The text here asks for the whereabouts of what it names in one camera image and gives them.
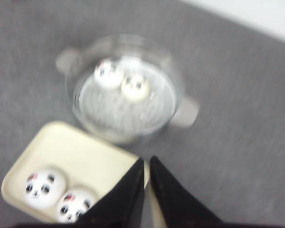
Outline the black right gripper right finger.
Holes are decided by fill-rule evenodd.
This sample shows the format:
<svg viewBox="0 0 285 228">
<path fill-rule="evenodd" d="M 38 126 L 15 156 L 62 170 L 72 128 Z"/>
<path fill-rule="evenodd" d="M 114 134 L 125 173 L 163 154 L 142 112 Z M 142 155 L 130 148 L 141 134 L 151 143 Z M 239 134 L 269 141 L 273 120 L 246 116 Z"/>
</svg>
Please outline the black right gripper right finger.
<svg viewBox="0 0 285 228">
<path fill-rule="evenodd" d="M 150 159 L 150 179 L 164 221 L 169 228 L 218 228 L 214 212 L 191 195 L 157 156 Z"/>
</svg>

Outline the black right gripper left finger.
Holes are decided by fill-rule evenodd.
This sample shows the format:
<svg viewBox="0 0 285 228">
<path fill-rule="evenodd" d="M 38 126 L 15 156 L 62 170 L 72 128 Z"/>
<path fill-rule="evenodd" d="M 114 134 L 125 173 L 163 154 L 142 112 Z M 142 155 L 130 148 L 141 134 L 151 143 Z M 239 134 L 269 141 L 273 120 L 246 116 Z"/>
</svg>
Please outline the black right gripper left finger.
<svg viewBox="0 0 285 228">
<path fill-rule="evenodd" d="M 72 226 L 139 228 L 144 202 L 144 162 L 139 158 L 115 187 Z"/>
</svg>

